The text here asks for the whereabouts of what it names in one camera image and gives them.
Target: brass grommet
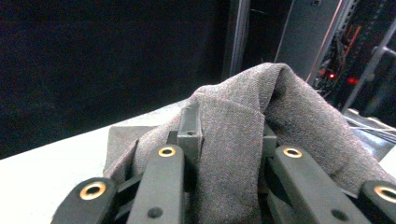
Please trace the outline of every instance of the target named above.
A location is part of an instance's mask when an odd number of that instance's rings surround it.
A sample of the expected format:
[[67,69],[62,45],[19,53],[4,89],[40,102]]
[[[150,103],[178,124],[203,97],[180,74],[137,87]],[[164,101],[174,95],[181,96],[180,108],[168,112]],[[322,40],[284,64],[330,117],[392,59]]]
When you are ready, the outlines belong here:
[[172,147],[162,147],[159,151],[158,154],[162,157],[171,157],[175,155],[176,150]]
[[301,153],[300,150],[290,147],[283,149],[283,153],[285,153],[285,155],[287,155],[288,157],[292,158],[300,158],[303,156],[303,153]]
[[374,191],[382,199],[390,203],[396,203],[396,189],[391,189],[385,186],[376,186]]
[[96,181],[85,186],[79,193],[79,197],[83,200],[92,200],[101,196],[106,190],[104,182]]

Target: red light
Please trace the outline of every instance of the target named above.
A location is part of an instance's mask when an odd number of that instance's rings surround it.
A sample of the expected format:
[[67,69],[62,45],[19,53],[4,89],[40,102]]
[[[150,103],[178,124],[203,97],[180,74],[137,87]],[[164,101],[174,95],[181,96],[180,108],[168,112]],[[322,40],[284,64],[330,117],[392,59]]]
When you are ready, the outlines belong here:
[[347,84],[350,84],[350,85],[356,85],[356,84],[358,84],[359,80],[355,77],[349,77],[346,80],[346,82],[347,82]]

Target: gray cloth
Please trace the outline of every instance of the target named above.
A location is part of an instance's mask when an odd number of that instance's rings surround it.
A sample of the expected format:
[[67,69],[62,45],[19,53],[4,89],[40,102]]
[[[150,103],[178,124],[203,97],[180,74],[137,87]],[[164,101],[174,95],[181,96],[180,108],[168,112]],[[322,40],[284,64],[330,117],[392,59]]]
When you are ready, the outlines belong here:
[[[200,103],[202,156],[193,210],[198,223],[260,223],[257,196],[264,118],[281,145],[311,153],[342,188],[365,180],[395,182],[361,146],[343,116],[285,64],[264,63],[190,98]],[[149,153],[177,129],[180,114],[146,133],[112,162],[105,176],[122,182],[140,174]],[[132,159],[132,167],[125,166]]]

